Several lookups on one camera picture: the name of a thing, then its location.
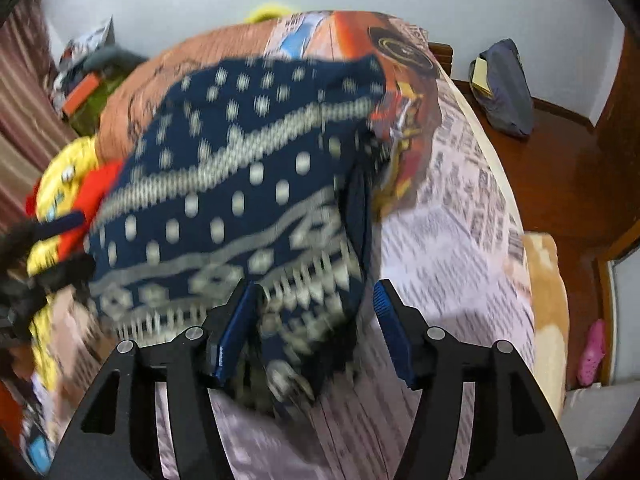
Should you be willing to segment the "navy patterned hooded garment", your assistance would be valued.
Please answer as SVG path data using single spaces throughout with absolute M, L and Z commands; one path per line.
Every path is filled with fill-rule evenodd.
M 245 403 L 292 413 L 352 358 L 370 264 L 385 92 L 372 55 L 227 58 L 167 92 L 86 241 L 90 304 L 138 344 L 165 342 L 262 286 Z

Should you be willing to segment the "red fuzzy cloth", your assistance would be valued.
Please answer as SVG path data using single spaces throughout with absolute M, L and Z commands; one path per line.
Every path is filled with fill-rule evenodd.
M 27 217 L 35 217 L 37 209 L 37 195 L 41 180 L 38 179 L 24 201 L 24 211 Z

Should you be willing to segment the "red folded garment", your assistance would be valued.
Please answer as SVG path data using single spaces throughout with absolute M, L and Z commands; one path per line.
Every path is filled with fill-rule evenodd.
M 72 209 L 81 211 L 85 220 L 81 226 L 67 231 L 60 236 L 58 243 L 58 261 L 67 259 L 84 247 L 84 240 L 90 226 L 98 213 L 104 198 L 111 192 L 117 178 L 122 171 L 124 162 L 115 160 L 91 170 L 82 180 L 79 191 L 75 197 Z

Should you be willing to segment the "yellow cartoon blanket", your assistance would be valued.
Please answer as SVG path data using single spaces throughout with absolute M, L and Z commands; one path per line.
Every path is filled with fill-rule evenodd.
M 40 178 L 35 218 L 40 221 L 51 221 L 71 212 L 85 175 L 105 164 L 107 162 L 101 160 L 96 151 L 95 136 L 81 136 L 65 145 L 51 160 Z M 58 261 L 58 243 L 61 235 L 34 245 L 27 258 L 28 275 L 35 275 L 61 262 Z M 51 349 L 52 309 L 49 306 L 36 314 L 30 330 L 34 337 L 32 353 L 35 359 L 35 370 L 44 388 L 53 392 L 58 386 L 60 367 Z

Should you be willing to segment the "striped maroon curtain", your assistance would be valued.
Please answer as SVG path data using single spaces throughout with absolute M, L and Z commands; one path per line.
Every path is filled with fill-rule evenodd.
M 1 25 L 1 226 L 24 217 L 24 201 L 61 148 L 76 138 L 49 96 L 58 74 L 41 0 L 20 0 Z

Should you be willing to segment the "pink slipper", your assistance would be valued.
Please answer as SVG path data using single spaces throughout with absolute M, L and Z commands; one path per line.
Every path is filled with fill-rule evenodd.
M 585 348 L 579 359 L 577 380 L 582 387 L 589 387 L 596 381 L 598 368 L 605 357 L 605 346 L 605 322 L 599 318 L 589 327 Z

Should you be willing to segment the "green and orange box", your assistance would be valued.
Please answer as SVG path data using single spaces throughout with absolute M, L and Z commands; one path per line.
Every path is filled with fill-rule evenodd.
M 64 122 L 78 136 L 93 136 L 99 129 L 100 117 L 108 98 L 127 77 L 126 70 L 118 67 L 88 73 L 63 103 Z

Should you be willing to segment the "dark grey cloth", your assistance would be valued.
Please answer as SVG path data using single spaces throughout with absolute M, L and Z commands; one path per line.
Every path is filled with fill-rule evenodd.
M 82 69 L 85 72 L 103 72 L 115 67 L 130 73 L 147 60 L 145 56 L 123 49 L 117 44 L 108 44 L 89 54 L 82 62 Z

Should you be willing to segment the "printed bed sheet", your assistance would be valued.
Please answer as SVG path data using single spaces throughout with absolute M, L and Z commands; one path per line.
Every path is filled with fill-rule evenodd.
M 344 61 L 368 53 L 380 59 L 387 78 L 375 131 L 394 144 L 390 176 L 375 195 L 378 270 L 430 320 L 469 342 L 510 338 L 533 363 L 518 206 L 480 121 L 420 27 L 381 13 L 320 11 L 190 38 L 139 65 L 107 99 L 93 157 L 107 165 L 127 156 L 170 86 L 224 58 Z M 280 479 L 390 476 L 418 398 L 399 382 L 384 384 L 390 358 L 376 327 L 362 333 L 359 351 L 366 378 L 354 388 L 337 379 L 307 427 L 285 431 L 216 400 L 238 434 L 240 478 L 264 478 L 258 460 L 273 453 L 282 454 Z

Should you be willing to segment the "dark blue bag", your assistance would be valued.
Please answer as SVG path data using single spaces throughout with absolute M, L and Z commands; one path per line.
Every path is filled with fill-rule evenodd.
M 491 127 L 514 138 L 528 139 L 535 107 L 518 47 L 511 38 L 482 52 L 469 67 L 471 91 Z

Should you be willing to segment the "wooden bed frame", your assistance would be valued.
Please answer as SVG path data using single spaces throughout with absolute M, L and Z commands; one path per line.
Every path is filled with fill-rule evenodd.
M 501 159 L 526 230 L 550 234 L 570 311 L 567 388 L 604 315 L 597 260 L 639 219 L 639 41 L 626 32 L 601 118 L 593 127 L 559 107 L 536 113 L 528 140 L 485 129 Z

